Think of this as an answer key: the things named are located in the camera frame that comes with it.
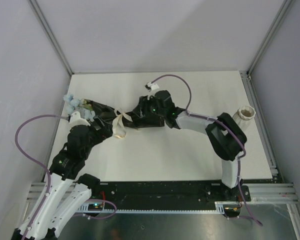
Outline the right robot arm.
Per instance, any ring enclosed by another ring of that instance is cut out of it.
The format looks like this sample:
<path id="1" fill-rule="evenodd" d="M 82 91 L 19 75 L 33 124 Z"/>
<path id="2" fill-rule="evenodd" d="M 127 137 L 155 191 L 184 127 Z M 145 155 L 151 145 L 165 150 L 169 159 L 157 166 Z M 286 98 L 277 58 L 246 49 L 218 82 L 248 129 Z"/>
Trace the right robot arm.
<path id="1" fill-rule="evenodd" d="M 167 90 L 154 96 L 141 96 L 132 110 L 133 120 L 154 124 L 165 123 L 171 129 L 191 130 L 208 136 L 210 144 L 221 158 L 221 196 L 232 201 L 242 194 L 241 158 L 247 151 L 247 137 L 234 119 L 226 112 L 217 117 L 191 113 L 175 105 Z"/>

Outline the black wrapping paper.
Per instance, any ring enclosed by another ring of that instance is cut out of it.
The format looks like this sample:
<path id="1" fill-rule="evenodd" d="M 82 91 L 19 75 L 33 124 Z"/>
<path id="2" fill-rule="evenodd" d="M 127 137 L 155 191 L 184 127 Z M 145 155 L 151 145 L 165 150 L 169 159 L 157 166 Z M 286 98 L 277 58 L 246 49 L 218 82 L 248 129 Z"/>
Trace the black wrapping paper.
<path id="1" fill-rule="evenodd" d="M 97 117 L 99 117 L 104 122 L 107 122 L 108 124 L 112 124 L 113 120 L 116 117 L 122 115 L 122 123 L 124 127 L 128 127 L 131 129 L 138 129 L 141 127 L 141 119 L 138 118 L 138 116 L 132 111 L 125 112 L 124 114 L 127 116 L 125 117 L 122 114 L 123 112 L 122 110 L 120 109 L 115 110 L 111 106 L 90 99 L 84 99 L 82 106 L 85 107 L 87 110 L 91 111 L 91 114 L 93 115 L 92 117 L 93 120 L 96 120 Z"/>

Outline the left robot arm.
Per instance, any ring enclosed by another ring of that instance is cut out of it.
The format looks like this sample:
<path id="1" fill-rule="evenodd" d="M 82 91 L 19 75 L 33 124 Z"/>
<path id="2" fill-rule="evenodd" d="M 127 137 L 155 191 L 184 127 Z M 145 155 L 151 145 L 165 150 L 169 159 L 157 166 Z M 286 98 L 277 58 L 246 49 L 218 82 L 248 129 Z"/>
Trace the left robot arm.
<path id="1" fill-rule="evenodd" d="M 78 173 L 85 166 L 92 148 L 113 135 L 111 124 L 97 117 L 92 123 L 74 112 L 64 117 L 70 125 L 67 142 L 44 164 L 47 182 L 27 219 L 14 230 L 13 240 L 56 240 L 78 208 L 100 196 L 100 180 Z"/>

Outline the cream ribbon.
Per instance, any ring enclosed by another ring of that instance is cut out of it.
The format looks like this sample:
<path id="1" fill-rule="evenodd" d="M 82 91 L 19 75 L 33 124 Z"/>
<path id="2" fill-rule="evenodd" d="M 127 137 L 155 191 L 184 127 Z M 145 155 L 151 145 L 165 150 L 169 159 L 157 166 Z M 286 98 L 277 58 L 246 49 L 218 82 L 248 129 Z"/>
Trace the cream ribbon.
<path id="1" fill-rule="evenodd" d="M 112 136 L 118 139 L 124 139 L 127 131 L 123 123 L 123 119 L 133 122 L 132 118 L 121 108 L 114 109 L 115 118 L 112 121 Z"/>

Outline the blue and pink flower bouquet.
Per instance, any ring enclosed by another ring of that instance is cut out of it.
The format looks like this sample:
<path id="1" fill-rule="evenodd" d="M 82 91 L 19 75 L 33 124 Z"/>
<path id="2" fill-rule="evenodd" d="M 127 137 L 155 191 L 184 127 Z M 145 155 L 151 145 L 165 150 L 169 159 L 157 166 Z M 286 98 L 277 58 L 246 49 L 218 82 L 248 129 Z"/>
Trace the blue and pink flower bouquet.
<path id="1" fill-rule="evenodd" d="M 93 110 L 92 101 L 84 98 L 75 98 L 72 93 L 64 95 L 63 100 L 65 102 L 65 111 L 68 115 L 79 112 L 81 118 L 89 122 L 94 121 L 96 113 Z"/>

